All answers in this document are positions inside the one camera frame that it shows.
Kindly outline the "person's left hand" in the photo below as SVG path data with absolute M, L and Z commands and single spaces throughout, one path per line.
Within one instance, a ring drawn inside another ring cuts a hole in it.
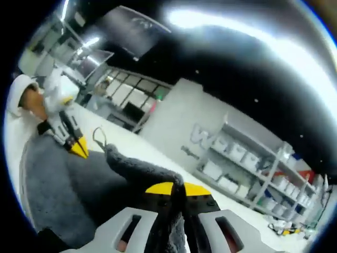
M 47 120 L 48 116 L 44 106 L 43 96 L 39 93 L 34 84 L 30 84 L 21 95 L 18 107 L 30 111 L 42 121 Z

